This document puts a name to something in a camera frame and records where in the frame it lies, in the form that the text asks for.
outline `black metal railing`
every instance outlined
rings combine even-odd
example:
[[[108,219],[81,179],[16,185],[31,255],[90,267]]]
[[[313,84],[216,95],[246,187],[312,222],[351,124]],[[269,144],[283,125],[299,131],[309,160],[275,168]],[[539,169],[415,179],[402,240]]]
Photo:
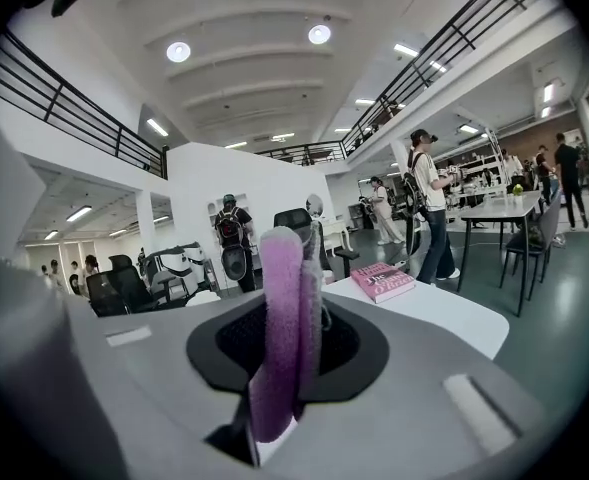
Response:
[[[86,144],[167,179],[163,151],[81,93],[9,31],[0,38],[0,98]]]
[[[341,139],[345,158],[376,135],[380,128],[436,80],[445,76],[455,61],[475,50],[480,40],[496,31],[508,16],[526,10],[526,2],[530,4],[532,1],[469,0],[390,82]],[[281,148],[280,158],[293,157],[292,151],[300,151],[305,147]],[[264,151],[259,154],[272,156],[268,153]]]
[[[303,146],[282,147],[261,151],[257,154],[304,166],[345,160],[347,158],[341,141],[316,142]]]

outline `book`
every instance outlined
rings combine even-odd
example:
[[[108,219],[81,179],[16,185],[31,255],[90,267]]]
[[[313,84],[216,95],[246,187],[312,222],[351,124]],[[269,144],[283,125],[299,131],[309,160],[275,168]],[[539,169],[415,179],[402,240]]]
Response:
[[[376,304],[396,297],[415,286],[412,276],[386,263],[352,270],[350,276]]]

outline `shoe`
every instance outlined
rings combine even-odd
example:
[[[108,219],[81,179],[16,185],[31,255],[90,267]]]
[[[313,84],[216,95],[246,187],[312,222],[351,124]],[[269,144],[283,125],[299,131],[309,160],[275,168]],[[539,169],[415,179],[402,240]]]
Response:
[[[437,277],[436,280],[437,281],[445,281],[446,279],[456,279],[460,275],[461,275],[461,271],[459,269],[455,268],[454,272],[452,272],[452,274],[449,275],[448,277]]]

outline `ceiling light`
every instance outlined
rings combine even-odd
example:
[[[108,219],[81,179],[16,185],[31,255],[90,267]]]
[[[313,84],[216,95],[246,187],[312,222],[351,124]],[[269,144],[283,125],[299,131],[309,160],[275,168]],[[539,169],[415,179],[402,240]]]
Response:
[[[307,37],[313,44],[327,43],[331,36],[332,31],[325,25],[316,25],[315,27],[312,27],[309,34],[307,34]]]
[[[554,84],[547,84],[543,89],[543,101],[548,102],[554,97]]]
[[[432,66],[434,69],[438,69],[441,73],[445,73],[447,71],[447,69],[445,69],[443,66],[441,66],[438,62],[430,62],[430,66]]]
[[[178,42],[169,45],[166,55],[172,62],[183,62],[189,58],[191,53],[192,50],[186,43]]]
[[[158,133],[159,135],[162,135],[163,137],[167,137],[168,133],[165,130],[163,130],[163,128],[161,128],[159,126],[159,124],[156,121],[154,121],[154,119],[148,119],[147,124],[149,124],[152,128],[154,128],[154,131],[156,133]]]
[[[478,130],[471,127],[469,124],[464,124],[459,128],[459,130],[465,133],[478,133]]]
[[[75,220],[80,219],[83,215],[87,212],[91,212],[91,206],[83,206],[80,210],[76,210],[72,215],[67,218],[67,222],[74,222]]]
[[[283,133],[282,135],[274,135],[270,140],[272,142],[285,142],[285,139],[289,139],[290,137],[294,137],[294,133]]]
[[[410,57],[416,57],[418,55],[418,52],[416,50],[412,50],[411,48],[408,48],[407,46],[403,46],[402,44],[394,45],[394,50],[397,52],[405,53],[406,55],[409,55]]]

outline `hat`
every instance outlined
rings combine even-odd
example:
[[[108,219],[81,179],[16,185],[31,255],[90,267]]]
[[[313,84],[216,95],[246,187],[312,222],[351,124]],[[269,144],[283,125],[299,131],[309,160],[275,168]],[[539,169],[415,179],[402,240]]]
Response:
[[[418,130],[412,132],[412,135],[410,135],[412,145],[416,146],[419,142],[421,142],[421,137],[428,137],[430,139],[430,142],[436,142],[438,140],[438,137],[436,135],[430,135],[422,128],[419,128]]]

